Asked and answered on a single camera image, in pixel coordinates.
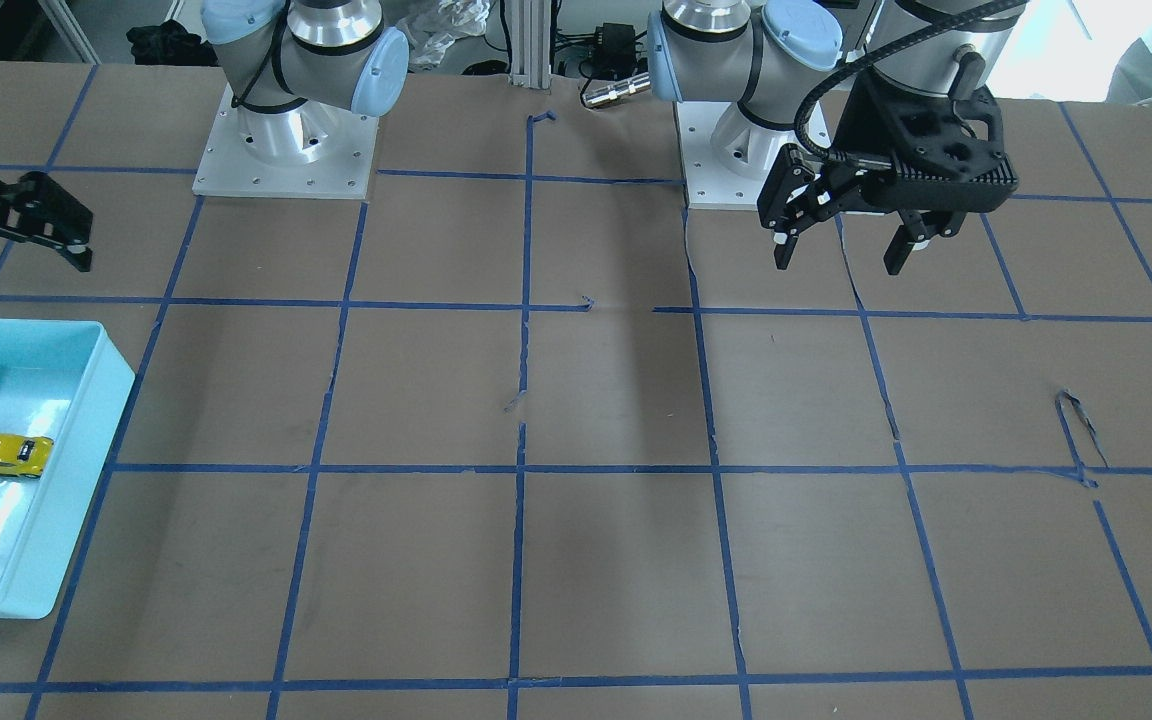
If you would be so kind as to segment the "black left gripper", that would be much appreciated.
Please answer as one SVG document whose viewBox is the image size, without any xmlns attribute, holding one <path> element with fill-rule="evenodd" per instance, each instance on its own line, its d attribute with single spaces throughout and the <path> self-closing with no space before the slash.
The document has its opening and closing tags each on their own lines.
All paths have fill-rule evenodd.
<svg viewBox="0 0 1152 720">
<path fill-rule="evenodd" d="M 954 237 L 967 213 L 987 213 L 1018 190 L 1005 150 L 1005 122 L 990 88 L 965 99 L 914 94 L 877 70 L 855 79 L 833 147 L 890 161 L 865 170 L 827 162 L 809 167 L 796 143 L 774 156 L 756 199 L 760 223 L 773 233 L 776 270 L 787 270 L 801 234 L 842 211 L 896 211 L 900 227 L 884 251 L 884 270 L 899 275 L 915 250 Z"/>
</svg>

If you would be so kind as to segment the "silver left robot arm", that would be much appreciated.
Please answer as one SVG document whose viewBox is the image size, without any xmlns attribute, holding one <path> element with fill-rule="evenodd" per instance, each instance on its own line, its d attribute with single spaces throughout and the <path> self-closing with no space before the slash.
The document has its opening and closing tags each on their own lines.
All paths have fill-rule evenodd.
<svg viewBox="0 0 1152 720">
<path fill-rule="evenodd" d="M 647 78 L 677 111 L 685 185 L 755 209 L 785 270 L 838 215 L 896 214 L 884 270 L 1000 209 L 1020 179 L 987 79 L 1021 1 L 666 1 Z"/>
</svg>

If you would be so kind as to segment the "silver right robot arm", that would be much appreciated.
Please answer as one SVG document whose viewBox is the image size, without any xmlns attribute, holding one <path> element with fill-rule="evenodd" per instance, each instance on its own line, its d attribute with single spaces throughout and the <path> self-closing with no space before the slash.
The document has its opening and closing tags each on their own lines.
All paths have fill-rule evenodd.
<svg viewBox="0 0 1152 720">
<path fill-rule="evenodd" d="M 410 44 L 378 1 L 205 1 L 227 94 L 192 183 L 227 199 L 364 200 Z M 88 272 L 93 214 L 41 170 L 0 181 L 0 237 Z"/>
</svg>

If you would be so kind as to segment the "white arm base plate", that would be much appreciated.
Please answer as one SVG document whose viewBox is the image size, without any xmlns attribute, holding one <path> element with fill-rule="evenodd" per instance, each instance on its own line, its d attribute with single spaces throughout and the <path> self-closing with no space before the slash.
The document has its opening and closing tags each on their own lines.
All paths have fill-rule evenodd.
<svg viewBox="0 0 1152 720">
<path fill-rule="evenodd" d="M 755 210 L 786 143 L 795 132 L 756 124 L 736 103 L 676 103 L 687 205 L 702 210 Z"/>
<path fill-rule="evenodd" d="M 365 200 L 379 119 L 308 101 L 270 115 L 225 88 L 192 190 L 230 199 Z"/>
</svg>

